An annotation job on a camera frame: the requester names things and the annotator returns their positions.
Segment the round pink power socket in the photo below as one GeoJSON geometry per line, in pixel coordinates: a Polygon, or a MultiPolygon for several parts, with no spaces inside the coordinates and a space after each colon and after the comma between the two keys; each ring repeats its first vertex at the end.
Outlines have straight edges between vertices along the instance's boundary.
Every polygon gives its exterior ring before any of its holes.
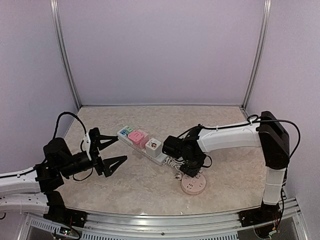
{"type": "Polygon", "coordinates": [[[202,193],[206,187],[207,181],[202,173],[198,173],[194,177],[184,175],[181,179],[181,188],[188,195],[198,195],[202,193]]]}

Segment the white multicolour power strip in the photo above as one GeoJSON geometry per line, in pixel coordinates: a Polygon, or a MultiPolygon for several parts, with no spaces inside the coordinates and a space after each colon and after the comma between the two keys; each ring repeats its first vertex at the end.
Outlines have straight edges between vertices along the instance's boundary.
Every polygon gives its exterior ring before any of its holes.
{"type": "Polygon", "coordinates": [[[122,142],[159,166],[164,165],[169,158],[162,153],[163,143],[155,138],[150,138],[149,134],[142,130],[134,130],[125,126],[117,132],[117,136],[122,142]]]}

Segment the green plug adapter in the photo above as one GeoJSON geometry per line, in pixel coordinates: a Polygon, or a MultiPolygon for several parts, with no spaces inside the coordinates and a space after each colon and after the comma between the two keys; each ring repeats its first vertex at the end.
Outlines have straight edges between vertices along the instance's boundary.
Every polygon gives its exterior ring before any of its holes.
{"type": "Polygon", "coordinates": [[[125,132],[126,132],[126,134],[127,135],[129,135],[131,132],[133,132],[134,131],[134,129],[132,128],[132,127],[130,127],[130,126],[127,126],[126,128],[125,128],[125,132]]]}

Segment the pink cube socket adapter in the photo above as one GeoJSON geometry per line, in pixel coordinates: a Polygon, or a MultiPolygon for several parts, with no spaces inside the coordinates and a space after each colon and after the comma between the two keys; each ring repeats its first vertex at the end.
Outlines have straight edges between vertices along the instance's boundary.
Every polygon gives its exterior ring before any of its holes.
{"type": "Polygon", "coordinates": [[[140,142],[139,142],[138,145],[137,145],[138,148],[142,150],[142,149],[145,148],[146,143],[150,140],[149,134],[146,133],[146,132],[144,132],[144,131],[141,130],[141,129],[138,129],[137,131],[143,135],[143,138],[140,140],[140,142]]]}

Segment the white cube socket adapter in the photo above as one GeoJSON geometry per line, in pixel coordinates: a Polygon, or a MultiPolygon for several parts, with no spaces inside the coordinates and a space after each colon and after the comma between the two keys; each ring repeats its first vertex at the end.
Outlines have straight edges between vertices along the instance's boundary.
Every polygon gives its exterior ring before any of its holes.
{"type": "Polygon", "coordinates": [[[162,152],[162,142],[155,138],[151,138],[145,144],[145,151],[148,155],[156,158],[162,152]]]}

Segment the pink plug adapter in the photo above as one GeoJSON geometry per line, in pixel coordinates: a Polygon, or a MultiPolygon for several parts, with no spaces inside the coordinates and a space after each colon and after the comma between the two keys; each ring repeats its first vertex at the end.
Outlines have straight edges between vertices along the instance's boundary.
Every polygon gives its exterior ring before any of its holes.
{"type": "Polygon", "coordinates": [[[137,130],[133,130],[132,132],[130,132],[127,137],[135,145],[139,145],[145,138],[144,134],[137,130]]]}

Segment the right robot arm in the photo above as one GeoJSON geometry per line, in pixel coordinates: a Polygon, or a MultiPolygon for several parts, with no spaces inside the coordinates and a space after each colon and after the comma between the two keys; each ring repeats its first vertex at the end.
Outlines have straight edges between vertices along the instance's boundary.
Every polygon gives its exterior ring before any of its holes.
{"type": "Polygon", "coordinates": [[[269,111],[251,115],[245,122],[207,127],[198,124],[179,136],[168,136],[162,153],[181,159],[180,170],[195,177],[201,168],[206,168],[205,159],[216,150],[235,148],[260,148],[266,166],[265,187],[261,205],[253,210],[241,211],[242,226],[269,221],[281,222],[284,208],[282,189],[290,163],[290,137],[281,121],[269,111]]]}

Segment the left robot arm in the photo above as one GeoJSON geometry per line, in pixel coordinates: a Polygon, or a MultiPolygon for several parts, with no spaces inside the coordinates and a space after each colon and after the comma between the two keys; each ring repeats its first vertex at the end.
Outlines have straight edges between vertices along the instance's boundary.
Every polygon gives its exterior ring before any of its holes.
{"type": "Polygon", "coordinates": [[[0,212],[41,214],[45,219],[71,227],[84,227],[87,212],[65,206],[58,188],[64,179],[95,170],[110,177],[128,157],[102,159],[100,151],[117,142],[117,136],[102,135],[97,127],[84,135],[84,150],[71,153],[65,140],[54,137],[43,147],[45,159],[33,167],[0,176],[0,212]]]}

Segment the front aluminium rail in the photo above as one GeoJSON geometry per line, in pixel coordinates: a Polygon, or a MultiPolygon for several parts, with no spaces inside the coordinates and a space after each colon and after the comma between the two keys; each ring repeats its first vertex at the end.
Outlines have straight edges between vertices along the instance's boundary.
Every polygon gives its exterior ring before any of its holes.
{"type": "Polygon", "coordinates": [[[83,240],[307,240],[296,199],[280,204],[281,221],[250,223],[254,208],[191,215],[129,215],[88,211],[83,240]]]}

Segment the left aluminium frame post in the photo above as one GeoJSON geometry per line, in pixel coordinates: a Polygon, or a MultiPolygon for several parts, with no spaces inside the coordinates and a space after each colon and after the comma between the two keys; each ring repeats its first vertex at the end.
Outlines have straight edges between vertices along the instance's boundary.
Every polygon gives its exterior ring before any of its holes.
{"type": "Polygon", "coordinates": [[[75,104],[75,107],[77,110],[80,110],[82,107],[82,103],[81,103],[80,96],[73,78],[71,65],[70,65],[70,61],[69,61],[69,57],[68,57],[68,53],[67,53],[67,49],[64,41],[63,28],[62,28],[62,22],[60,18],[58,1],[50,0],[50,8],[51,8],[51,14],[53,19],[54,30],[57,38],[57,44],[58,44],[60,57],[62,61],[62,66],[66,74],[67,83],[70,88],[71,96],[75,104]]]}

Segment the aluminium frame post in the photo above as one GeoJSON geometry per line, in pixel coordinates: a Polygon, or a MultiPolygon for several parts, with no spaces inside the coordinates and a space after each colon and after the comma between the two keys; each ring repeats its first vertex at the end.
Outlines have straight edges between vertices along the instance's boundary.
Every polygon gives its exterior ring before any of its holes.
{"type": "Polygon", "coordinates": [[[253,66],[252,66],[252,69],[250,72],[249,82],[248,82],[248,85],[247,85],[247,88],[245,91],[245,95],[244,95],[244,99],[243,99],[242,105],[241,105],[241,108],[243,109],[244,112],[248,108],[250,98],[251,98],[253,90],[254,90],[256,78],[258,75],[260,62],[261,62],[261,59],[263,56],[263,50],[264,50],[264,45],[265,45],[266,36],[267,36],[267,32],[268,32],[270,14],[271,14],[271,6],[272,6],[271,0],[264,1],[261,25],[260,25],[259,35],[258,35],[258,42],[257,42],[257,47],[256,47],[254,59],[253,59],[253,66]]]}
{"type": "Polygon", "coordinates": [[[80,96],[73,78],[71,65],[70,65],[70,61],[69,61],[69,57],[68,57],[68,53],[67,53],[67,49],[64,41],[63,28],[62,28],[62,22],[60,18],[58,1],[50,0],[50,8],[51,8],[51,14],[53,19],[54,30],[57,38],[57,44],[58,44],[60,57],[62,61],[62,66],[66,74],[67,83],[70,88],[71,96],[75,104],[75,107],[77,110],[80,110],[82,107],[82,103],[81,103],[80,96]]]}

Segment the right aluminium frame post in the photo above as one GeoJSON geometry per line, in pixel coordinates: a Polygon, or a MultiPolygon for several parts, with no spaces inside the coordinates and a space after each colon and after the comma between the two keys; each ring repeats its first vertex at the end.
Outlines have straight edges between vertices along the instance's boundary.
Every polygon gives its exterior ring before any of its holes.
{"type": "Polygon", "coordinates": [[[245,91],[245,95],[244,95],[244,99],[243,99],[242,105],[241,105],[241,108],[243,109],[244,112],[248,108],[250,98],[251,98],[253,90],[254,90],[256,78],[258,75],[260,62],[261,62],[261,59],[263,56],[263,50],[264,50],[264,45],[265,45],[266,36],[267,36],[267,32],[268,32],[270,14],[271,14],[271,6],[272,6],[271,0],[264,1],[261,25],[260,25],[259,35],[258,35],[258,42],[257,42],[257,47],[256,47],[254,59],[253,59],[253,66],[252,66],[252,69],[250,72],[249,82],[248,82],[248,85],[247,85],[247,88],[245,91]]]}

